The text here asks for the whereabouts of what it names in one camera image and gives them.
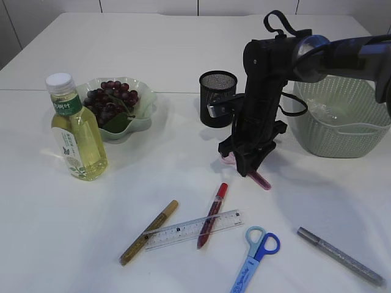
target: gray marker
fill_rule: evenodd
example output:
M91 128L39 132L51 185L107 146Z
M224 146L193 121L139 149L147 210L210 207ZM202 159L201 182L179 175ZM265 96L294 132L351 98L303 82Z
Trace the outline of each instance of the gray marker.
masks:
M382 286L385 283L385 280L382 276L378 275L365 265L359 263L355 259L348 256L346 253L343 253L339 249L332 246L330 243L327 243L303 227L298 229L298 235L372 284L376 286Z

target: marker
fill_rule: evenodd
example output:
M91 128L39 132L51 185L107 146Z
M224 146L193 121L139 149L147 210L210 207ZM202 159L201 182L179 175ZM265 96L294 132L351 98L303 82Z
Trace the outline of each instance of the marker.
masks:
M382 286L384 284L385 281L382 276L378 275L377 273L375 273L365 265L356 261L354 258L351 258L346 253L335 248L330 243L327 243L326 241L312 234L310 231L304 229L303 227L300 227L298 229L298 235L304 238L306 241L310 242L317 249L321 250L328 256L331 256L340 264L343 264L349 270L358 274L360 277L366 279L372 284L376 286Z
M208 217L210 215L216 215L221 207L222 200L224 198L225 193L227 192L228 184L222 183L220 185L219 191L216 194L216 197L214 198L213 204L210 207ZM213 223L216 220L216 218L213 218L211 220L206 220L203 224L203 227L201 229L200 236L198 237L197 242L197 249L200 249L203 247L203 245L208 241L210 231L212 230Z
M178 207L178 202L176 200L173 200L170 202L168 206L161 212L153 221L152 223L147 227L147 229L144 230L150 231L158 229L163 223L167 220L167 218L176 210ZM128 249L122 254L120 257L120 263L121 265L125 265L139 252L139 250L144 246L145 243L147 243L148 237L145 237L141 233L141 235L132 243L132 245L129 246Z

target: clear plastic ruler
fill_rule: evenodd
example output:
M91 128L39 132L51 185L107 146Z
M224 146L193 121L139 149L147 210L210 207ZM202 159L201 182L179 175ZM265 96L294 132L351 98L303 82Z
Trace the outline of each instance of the clear plastic ruler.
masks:
M151 250L197 238L201 236L200 233L205 221L212 221L213 219L214 223L210 234L244 224L239 210L234 209L232 211L222 212L209 217L146 231L143 235L148 238L148 241L144 248L146 250Z

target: gold marker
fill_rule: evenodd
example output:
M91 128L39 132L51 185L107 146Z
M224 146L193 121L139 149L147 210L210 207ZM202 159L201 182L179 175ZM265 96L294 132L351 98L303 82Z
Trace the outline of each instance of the gold marker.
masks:
M147 229L144 230L150 231L154 229L158 229L163 223L167 220L167 218L176 210L178 207L178 202L176 200L173 200L170 202L168 206L161 212L153 221L152 223L147 227ZM133 256L136 255L137 252L144 246L144 244L148 241L148 239L141 233L141 235L132 243L132 245L129 246L128 249L123 253L123 255L120 257L120 263L121 265L125 265L133 258Z

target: robotic arm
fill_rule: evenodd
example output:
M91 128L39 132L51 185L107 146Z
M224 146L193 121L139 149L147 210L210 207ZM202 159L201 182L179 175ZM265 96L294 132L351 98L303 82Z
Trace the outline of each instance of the robotic arm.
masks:
M294 37L273 29L268 22L271 14L277 15ZM269 13L264 24L278 34L274 39L252 40L245 47L245 94L210 101L215 110L225 108L213 113L234 111L232 134L219 144L219 152L223 157L234 152L242 176L260 166L276 147L276 135L286 131L286 124L275 119L281 94L295 98L282 92L288 81L318 82L328 74L374 81L376 102L386 102L391 116L391 35L330 42L312 35L310 29L295 31L278 10Z

